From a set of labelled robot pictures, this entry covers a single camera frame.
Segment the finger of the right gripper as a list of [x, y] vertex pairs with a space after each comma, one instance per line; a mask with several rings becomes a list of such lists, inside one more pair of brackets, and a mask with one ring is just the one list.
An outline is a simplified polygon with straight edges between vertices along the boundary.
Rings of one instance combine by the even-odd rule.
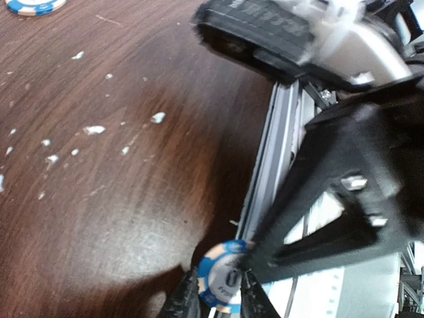
[[423, 239], [423, 125], [375, 104], [317, 115], [244, 267], [262, 283], [402, 251]]

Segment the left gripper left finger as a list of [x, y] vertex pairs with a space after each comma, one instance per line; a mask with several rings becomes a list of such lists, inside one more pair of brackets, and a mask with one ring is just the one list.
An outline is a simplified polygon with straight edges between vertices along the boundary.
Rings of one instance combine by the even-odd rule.
[[193, 267], [184, 274], [160, 310], [160, 318], [199, 318], [201, 305], [198, 296], [197, 268]]

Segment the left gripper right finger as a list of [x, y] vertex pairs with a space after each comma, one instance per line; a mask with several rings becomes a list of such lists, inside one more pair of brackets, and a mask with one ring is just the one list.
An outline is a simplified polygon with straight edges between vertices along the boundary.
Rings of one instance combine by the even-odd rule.
[[251, 270], [242, 272], [240, 316], [244, 318], [280, 318], [262, 285]]

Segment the blue white poker chip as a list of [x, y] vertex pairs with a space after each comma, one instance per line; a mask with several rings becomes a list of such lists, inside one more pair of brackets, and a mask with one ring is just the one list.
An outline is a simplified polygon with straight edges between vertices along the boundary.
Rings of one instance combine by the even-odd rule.
[[197, 267], [198, 295], [210, 308], [226, 314], [239, 314], [241, 305], [242, 258], [254, 243], [228, 240], [211, 248]]
[[20, 16], [44, 16], [61, 9], [67, 0], [5, 0], [12, 13]]

